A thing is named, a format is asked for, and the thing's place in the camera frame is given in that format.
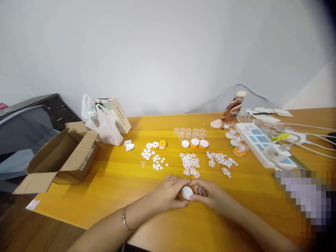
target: white plastic bag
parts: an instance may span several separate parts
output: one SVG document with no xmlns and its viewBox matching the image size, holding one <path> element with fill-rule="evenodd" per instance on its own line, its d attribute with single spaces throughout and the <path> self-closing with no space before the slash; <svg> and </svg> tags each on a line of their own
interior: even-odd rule
<svg viewBox="0 0 336 252">
<path fill-rule="evenodd" d="M 96 110 L 95 103 L 93 102 L 93 100 L 90 98 L 89 95 L 84 95 L 82 99 L 82 114 L 81 114 L 82 120 L 84 122 L 87 122 L 90 119 L 88 112 L 92 109 Z"/>
<path fill-rule="evenodd" d="M 85 123 L 85 126 L 99 134 L 97 141 L 100 140 L 105 144 L 111 145 L 121 144 L 123 137 L 116 126 L 116 118 L 114 117 L 114 114 L 99 104 L 97 104 L 96 110 L 98 113 L 99 127 L 95 125 L 90 117 Z"/>
</svg>

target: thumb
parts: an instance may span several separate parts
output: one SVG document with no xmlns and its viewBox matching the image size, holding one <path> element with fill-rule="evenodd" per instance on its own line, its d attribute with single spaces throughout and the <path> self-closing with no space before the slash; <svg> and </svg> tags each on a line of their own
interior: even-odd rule
<svg viewBox="0 0 336 252">
<path fill-rule="evenodd" d="M 201 202 L 205 205 L 208 205 L 208 203 L 209 203 L 209 199 L 207 197 L 204 197 L 204 196 L 201 196 L 201 195 L 198 195 L 198 194 L 191 195 L 189 200 L 190 201 Z"/>
<path fill-rule="evenodd" d="M 186 207 L 186 205 L 188 205 L 188 203 L 189 203 L 188 200 L 183 200 L 183 201 L 175 200 L 174 208 L 184 208 Z"/>
</svg>

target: brown bottle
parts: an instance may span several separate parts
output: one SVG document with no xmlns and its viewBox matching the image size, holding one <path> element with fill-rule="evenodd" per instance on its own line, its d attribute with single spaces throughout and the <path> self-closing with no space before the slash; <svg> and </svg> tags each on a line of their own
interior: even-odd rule
<svg viewBox="0 0 336 252">
<path fill-rule="evenodd" d="M 233 98 L 233 101 L 226 108 L 222 120 L 227 123 L 231 123 L 236 119 L 241 107 L 242 102 L 246 96 L 245 91 L 238 91 L 236 96 Z"/>
</svg>

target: hand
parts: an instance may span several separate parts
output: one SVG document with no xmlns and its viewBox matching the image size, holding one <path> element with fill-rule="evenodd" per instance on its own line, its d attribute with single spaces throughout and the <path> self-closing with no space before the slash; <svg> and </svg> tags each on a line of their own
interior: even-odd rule
<svg viewBox="0 0 336 252">
<path fill-rule="evenodd" d="M 177 178 L 176 176 L 167 175 L 165 179 L 147 196 L 151 204 L 154 205 L 156 212 L 164 212 L 173 208 L 183 208 L 189 201 L 176 200 L 176 196 L 181 188 L 190 183 L 189 179 Z"/>
<path fill-rule="evenodd" d="M 244 207 L 224 192 L 217 183 L 209 180 L 195 179 L 189 183 L 189 186 L 191 185 L 194 186 L 195 193 L 191 195 L 190 201 L 201 202 L 217 213 L 232 220 L 241 214 Z"/>
</svg>

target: foil packet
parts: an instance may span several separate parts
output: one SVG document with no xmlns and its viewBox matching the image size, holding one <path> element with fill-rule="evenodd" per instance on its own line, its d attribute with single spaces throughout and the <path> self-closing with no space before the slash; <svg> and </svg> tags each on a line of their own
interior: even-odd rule
<svg viewBox="0 0 336 252">
<path fill-rule="evenodd" d="M 126 147 L 128 144 L 131 144 L 132 143 L 132 140 L 126 140 L 125 142 L 124 142 L 124 146 Z"/>
<path fill-rule="evenodd" d="M 134 143 L 130 143 L 128 145 L 126 145 L 126 151 L 130 151 L 134 149 Z"/>
</svg>

